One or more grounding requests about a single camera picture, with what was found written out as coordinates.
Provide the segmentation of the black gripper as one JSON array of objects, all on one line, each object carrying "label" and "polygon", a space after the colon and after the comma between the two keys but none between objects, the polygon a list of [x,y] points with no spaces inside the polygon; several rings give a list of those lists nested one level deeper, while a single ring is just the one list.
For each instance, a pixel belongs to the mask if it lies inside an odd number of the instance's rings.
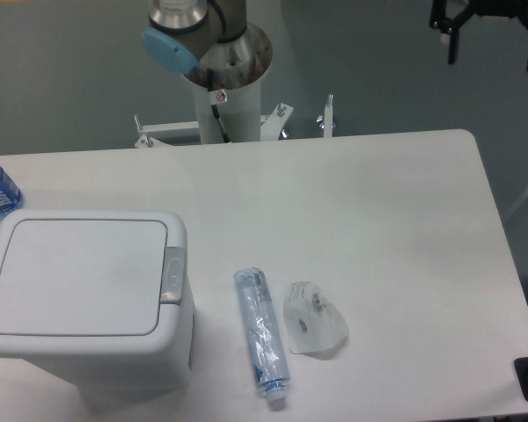
[{"label": "black gripper", "polygon": [[[459,29],[473,16],[517,18],[528,32],[528,1],[526,0],[474,0],[460,1],[463,8],[454,16],[448,16],[446,0],[434,0],[429,14],[429,27],[440,32],[448,40],[447,63],[454,64],[458,57]],[[528,58],[525,70],[528,72]]]}]

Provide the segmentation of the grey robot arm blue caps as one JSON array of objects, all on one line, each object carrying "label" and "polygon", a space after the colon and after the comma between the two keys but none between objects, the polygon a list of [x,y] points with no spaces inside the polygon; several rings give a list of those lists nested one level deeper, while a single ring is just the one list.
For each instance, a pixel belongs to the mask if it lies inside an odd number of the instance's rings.
[{"label": "grey robot arm blue caps", "polygon": [[[515,18],[528,32],[528,1],[467,1],[453,16],[447,6],[432,3],[429,27],[449,39],[450,65],[458,57],[460,29],[474,16]],[[245,1],[149,1],[148,20],[144,47],[162,67],[181,75],[197,68],[215,45],[240,40],[249,28]]]}]

